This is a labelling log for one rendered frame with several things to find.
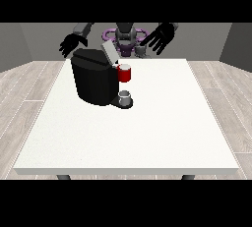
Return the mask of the small grey cup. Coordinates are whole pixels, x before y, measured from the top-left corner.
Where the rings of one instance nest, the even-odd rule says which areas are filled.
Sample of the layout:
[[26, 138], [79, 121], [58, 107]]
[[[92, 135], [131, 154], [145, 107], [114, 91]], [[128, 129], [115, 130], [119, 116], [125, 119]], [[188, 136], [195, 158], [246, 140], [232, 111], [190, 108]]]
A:
[[131, 94], [128, 90], [121, 90], [118, 93], [119, 104], [122, 106], [128, 106], [131, 103]]

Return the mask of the small grey coffee pod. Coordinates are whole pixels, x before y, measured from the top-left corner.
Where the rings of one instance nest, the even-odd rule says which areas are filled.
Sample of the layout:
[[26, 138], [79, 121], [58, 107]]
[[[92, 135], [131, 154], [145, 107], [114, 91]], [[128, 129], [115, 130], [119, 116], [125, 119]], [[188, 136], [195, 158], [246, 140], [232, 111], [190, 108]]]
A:
[[137, 57], [143, 58], [146, 55], [146, 47], [145, 46], [136, 46], [135, 54]]

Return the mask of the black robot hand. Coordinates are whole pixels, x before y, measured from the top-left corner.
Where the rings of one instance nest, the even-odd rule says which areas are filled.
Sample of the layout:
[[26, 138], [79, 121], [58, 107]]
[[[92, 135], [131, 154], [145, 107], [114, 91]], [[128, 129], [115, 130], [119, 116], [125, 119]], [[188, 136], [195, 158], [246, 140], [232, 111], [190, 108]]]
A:
[[162, 23], [140, 45], [149, 45], [157, 55], [160, 55], [166, 45], [174, 38], [175, 31], [176, 27], [173, 24]]
[[67, 57], [75, 48], [78, 47], [79, 43], [88, 46], [88, 40], [86, 38], [74, 33], [68, 34], [60, 43], [59, 51], [64, 57]]

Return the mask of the black coffee machine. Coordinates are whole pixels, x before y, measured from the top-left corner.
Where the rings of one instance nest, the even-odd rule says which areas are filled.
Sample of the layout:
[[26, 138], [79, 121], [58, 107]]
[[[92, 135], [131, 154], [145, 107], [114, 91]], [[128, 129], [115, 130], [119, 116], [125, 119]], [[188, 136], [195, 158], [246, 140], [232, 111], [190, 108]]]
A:
[[96, 49], [77, 49], [71, 58], [71, 65], [79, 97], [92, 105], [114, 105], [121, 109], [133, 106], [119, 104], [119, 84], [116, 62], [110, 65], [105, 53]]

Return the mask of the pale grey machine lid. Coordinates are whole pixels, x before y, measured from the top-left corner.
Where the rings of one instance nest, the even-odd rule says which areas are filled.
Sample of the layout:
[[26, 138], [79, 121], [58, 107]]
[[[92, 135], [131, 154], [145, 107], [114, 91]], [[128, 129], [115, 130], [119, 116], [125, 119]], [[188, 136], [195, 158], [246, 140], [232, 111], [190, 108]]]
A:
[[114, 65], [120, 58], [111, 40], [104, 42], [101, 49], [105, 53], [110, 65]]

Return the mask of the red pod holder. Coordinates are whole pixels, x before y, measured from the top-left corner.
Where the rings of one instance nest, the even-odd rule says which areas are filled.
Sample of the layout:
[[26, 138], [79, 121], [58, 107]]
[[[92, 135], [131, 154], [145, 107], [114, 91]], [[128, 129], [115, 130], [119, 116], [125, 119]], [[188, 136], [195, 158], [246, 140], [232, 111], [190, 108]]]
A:
[[121, 83], [127, 83], [131, 80], [131, 66], [128, 64], [120, 64], [117, 67], [118, 81]]

